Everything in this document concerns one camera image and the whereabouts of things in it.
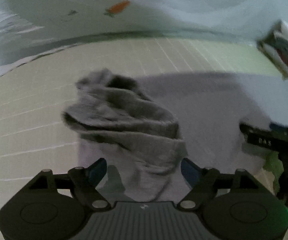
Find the white carrot print curtain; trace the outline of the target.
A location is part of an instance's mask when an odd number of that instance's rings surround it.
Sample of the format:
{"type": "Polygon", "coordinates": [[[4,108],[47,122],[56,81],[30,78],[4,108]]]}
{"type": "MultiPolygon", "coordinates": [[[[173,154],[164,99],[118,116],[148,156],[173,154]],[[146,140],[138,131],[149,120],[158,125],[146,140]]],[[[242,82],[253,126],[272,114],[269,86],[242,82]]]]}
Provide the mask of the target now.
{"type": "Polygon", "coordinates": [[[254,41],[280,20],[288,22],[288,0],[0,0],[0,76],[120,33],[254,41]]]}

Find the red folded garment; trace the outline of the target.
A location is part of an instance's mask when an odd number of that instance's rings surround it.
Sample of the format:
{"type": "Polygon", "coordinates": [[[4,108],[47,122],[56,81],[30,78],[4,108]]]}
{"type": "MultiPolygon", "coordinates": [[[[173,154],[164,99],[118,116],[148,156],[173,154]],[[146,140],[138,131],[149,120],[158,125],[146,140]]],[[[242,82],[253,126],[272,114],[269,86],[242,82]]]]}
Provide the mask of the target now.
{"type": "Polygon", "coordinates": [[[282,71],[288,77],[288,56],[284,52],[282,52],[280,49],[277,50],[277,53],[280,59],[279,65],[282,68],[282,71]]]}

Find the grey sweatpants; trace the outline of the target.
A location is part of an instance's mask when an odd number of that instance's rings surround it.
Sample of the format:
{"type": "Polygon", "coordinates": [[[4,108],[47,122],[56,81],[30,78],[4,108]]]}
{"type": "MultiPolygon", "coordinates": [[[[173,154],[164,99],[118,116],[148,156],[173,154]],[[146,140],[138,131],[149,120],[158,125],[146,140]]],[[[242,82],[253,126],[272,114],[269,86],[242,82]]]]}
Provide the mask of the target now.
{"type": "Polygon", "coordinates": [[[180,162],[223,173],[257,172],[268,151],[244,142],[241,122],[288,125],[288,81],[247,74],[172,73],[132,79],[104,69],[81,78],[64,123],[78,134],[78,163],[105,158],[98,191],[110,202],[178,202],[180,162]]]}

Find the white folded garment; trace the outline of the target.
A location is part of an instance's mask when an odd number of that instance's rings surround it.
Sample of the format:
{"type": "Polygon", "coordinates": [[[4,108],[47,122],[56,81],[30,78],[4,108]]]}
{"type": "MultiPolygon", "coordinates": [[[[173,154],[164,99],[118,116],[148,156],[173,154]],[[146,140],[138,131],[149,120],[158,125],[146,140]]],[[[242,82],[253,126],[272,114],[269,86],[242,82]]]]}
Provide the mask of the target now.
{"type": "Polygon", "coordinates": [[[272,61],[272,63],[282,74],[283,79],[288,79],[288,66],[286,63],[284,63],[278,51],[269,44],[266,44],[262,41],[258,43],[258,49],[272,61]]]}

